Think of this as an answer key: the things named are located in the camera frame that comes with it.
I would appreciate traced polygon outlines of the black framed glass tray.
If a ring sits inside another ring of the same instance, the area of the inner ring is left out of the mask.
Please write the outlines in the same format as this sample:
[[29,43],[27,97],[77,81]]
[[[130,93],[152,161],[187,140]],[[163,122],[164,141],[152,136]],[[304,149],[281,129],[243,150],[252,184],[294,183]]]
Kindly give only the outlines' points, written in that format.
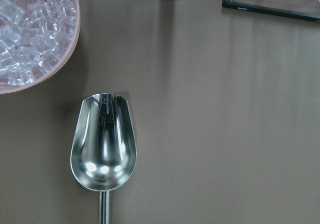
[[320,0],[222,0],[222,6],[318,23]]

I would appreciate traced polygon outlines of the stainless steel ice scoop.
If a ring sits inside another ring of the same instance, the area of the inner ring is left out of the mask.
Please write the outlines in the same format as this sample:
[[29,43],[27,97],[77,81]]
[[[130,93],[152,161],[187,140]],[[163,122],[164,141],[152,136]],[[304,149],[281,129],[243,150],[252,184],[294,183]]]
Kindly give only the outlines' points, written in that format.
[[100,93],[82,101],[70,153],[77,182],[99,193],[99,223],[110,223],[110,192],[131,177],[137,159],[128,102]]

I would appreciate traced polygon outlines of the pink bowl of ice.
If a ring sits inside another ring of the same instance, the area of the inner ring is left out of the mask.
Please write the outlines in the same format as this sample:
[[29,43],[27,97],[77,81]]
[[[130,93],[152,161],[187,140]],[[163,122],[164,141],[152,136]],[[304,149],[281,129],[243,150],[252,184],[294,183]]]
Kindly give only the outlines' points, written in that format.
[[34,86],[60,70],[80,33],[79,0],[0,0],[0,92]]

